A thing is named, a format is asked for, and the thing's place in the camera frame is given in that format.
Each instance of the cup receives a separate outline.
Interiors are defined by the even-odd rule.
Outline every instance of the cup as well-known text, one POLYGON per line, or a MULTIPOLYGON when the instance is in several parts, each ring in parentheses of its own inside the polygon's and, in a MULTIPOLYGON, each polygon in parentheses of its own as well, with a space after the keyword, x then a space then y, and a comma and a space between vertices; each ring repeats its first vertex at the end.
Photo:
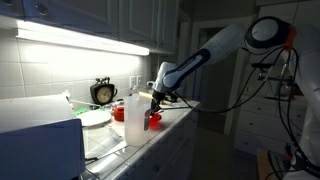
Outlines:
POLYGON ((124 98, 125 139, 129 145, 142 146, 149 140, 149 101, 138 94, 124 98))

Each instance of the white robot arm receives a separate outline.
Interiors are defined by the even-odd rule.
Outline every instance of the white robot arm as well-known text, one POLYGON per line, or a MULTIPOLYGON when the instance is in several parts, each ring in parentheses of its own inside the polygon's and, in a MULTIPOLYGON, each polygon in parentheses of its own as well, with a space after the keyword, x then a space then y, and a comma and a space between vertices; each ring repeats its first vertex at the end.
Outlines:
POLYGON ((303 171, 290 172, 286 179, 320 178, 320 33, 310 26, 294 28, 275 17, 264 17, 246 32, 241 25, 226 27, 181 65, 167 62, 161 65, 156 82, 149 83, 154 88, 151 113, 157 111, 166 93, 176 90, 187 75, 202 65, 221 61, 240 48, 241 43, 251 52, 286 46, 288 48, 282 53, 284 57, 289 52, 294 54, 292 47, 297 49, 299 61, 291 56, 289 69, 294 72, 295 64, 299 62, 296 82, 309 103, 300 140, 307 158, 296 153, 292 167, 303 171))

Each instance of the electrical outlet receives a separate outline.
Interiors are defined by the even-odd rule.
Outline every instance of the electrical outlet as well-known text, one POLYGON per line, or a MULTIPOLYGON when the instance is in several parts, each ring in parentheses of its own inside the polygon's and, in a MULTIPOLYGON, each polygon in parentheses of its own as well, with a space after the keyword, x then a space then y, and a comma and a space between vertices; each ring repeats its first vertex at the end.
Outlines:
POLYGON ((142 86, 142 77, 140 75, 137 76, 136 83, 137 83, 137 87, 141 87, 142 86))
POLYGON ((133 89, 137 85, 136 77, 130 76, 129 88, 133 89))

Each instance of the black clock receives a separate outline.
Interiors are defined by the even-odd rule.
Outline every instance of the black clock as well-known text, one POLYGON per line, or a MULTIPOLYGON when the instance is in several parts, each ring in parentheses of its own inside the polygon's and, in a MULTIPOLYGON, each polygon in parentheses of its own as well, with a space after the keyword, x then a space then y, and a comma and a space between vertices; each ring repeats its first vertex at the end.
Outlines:
POLYGON ((112 101, 118 90, 109 84, 110 78, 96 78, 96 84, 90 87, 91 97, 95 104, 105 105, 112 101))

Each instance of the under-cabinet light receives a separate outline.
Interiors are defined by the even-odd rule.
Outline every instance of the under-cabinet light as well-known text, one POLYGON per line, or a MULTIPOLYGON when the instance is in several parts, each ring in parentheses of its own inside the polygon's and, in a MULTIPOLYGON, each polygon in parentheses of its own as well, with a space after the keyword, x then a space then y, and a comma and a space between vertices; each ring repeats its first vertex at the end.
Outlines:
POLYGON ((33 22, 19 21, 16 37, 117 53, 149 55, 148 48, 33 22))

